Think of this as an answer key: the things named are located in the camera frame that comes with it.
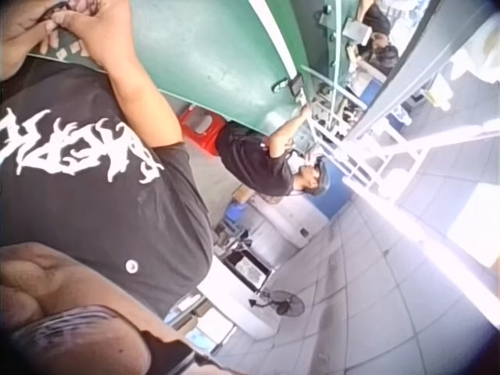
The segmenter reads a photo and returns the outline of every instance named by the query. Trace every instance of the white graphic print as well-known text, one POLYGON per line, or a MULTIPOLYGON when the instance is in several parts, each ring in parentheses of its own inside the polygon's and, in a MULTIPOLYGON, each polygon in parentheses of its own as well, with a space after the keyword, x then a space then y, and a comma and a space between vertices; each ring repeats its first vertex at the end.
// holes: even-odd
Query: white graphic print
POLYGON ((37 124, 50 110, 46 109, 21 125, 17 124, 16 115, 7 108, 7 115, 0 120, 0 131, 6 130, 7 138, 0 149, 0 165, 16 150, 16 174, 20 175, 25 166, 38 168, 47 173, 64 173, 74 176, 77 172, 96 167, 101 163, 104 156, 109 158, 108 182, 118 173, 123 173, 129 163, 129 150, 142 160, 141 172, 144 178, 142 184, 147 184, 159 177, 159 171, 163 166, 153 159, 151 152, 144 147, 139 137, 125 124, 118 123, 115 131, 121 135, 113 138, 113 132, 102 125, 107 119, 100 119, 97 123, 90 123, 84 127, 77 128, 77 123, 61 124, 58 118, 54 122, 53 133, 47 143, 35 145, 41 140, 37 124), (85 141, 87 148, 68 150, 70 156, 62 157, 63 150, 78 141, 85 141))

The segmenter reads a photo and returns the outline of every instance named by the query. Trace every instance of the white counter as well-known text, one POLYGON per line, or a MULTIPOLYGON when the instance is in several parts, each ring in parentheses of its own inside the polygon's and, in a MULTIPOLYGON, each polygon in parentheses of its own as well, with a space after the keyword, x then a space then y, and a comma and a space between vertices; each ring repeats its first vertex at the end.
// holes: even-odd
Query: white counter
POLYGON ((217 257, 213 257, 209 274, 198 285, 198 290, 223 315, 254 339, 262 340, 277 333, 280 317, 269 307, 251 308, 248 304, 250 298, 260 303, 264 302, 260 301, 217 257))

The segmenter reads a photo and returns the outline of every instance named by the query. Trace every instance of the red stool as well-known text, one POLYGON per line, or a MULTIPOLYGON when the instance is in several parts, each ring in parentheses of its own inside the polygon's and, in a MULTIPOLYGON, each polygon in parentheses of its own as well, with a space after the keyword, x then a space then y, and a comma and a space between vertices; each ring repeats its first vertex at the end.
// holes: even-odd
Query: red stool
POLYGON ((190 105, 180 116, 182 132, 209 154, 219 156, 216 139, 226 120, 207 109, 190 105))

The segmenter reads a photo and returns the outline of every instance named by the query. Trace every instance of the cap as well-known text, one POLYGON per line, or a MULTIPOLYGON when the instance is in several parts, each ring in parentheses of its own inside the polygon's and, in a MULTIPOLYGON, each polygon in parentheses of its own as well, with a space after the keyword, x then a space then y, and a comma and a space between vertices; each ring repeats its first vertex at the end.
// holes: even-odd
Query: cap
POLYGON ((323 157, 318 158, 314 167, 319 170, 320 178, 318 179, 318 187, 311 191, 310 194, 316 197, 322 195, 330 188, 330 176, 328 175, 327 165, 323 161, 323 157))

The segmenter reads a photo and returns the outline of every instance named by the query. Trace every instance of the blue container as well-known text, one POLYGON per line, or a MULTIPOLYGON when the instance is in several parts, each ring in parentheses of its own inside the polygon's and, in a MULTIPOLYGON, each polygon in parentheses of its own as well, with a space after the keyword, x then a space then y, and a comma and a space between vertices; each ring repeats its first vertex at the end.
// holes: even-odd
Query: blue container
POLYGON ((226 219, 232 221, 233 223, 237 223, 239 219, 243 216, 243 212, 245 211, 247 205, 240 205, 239 203, 230 203, 226 209, 226 219))

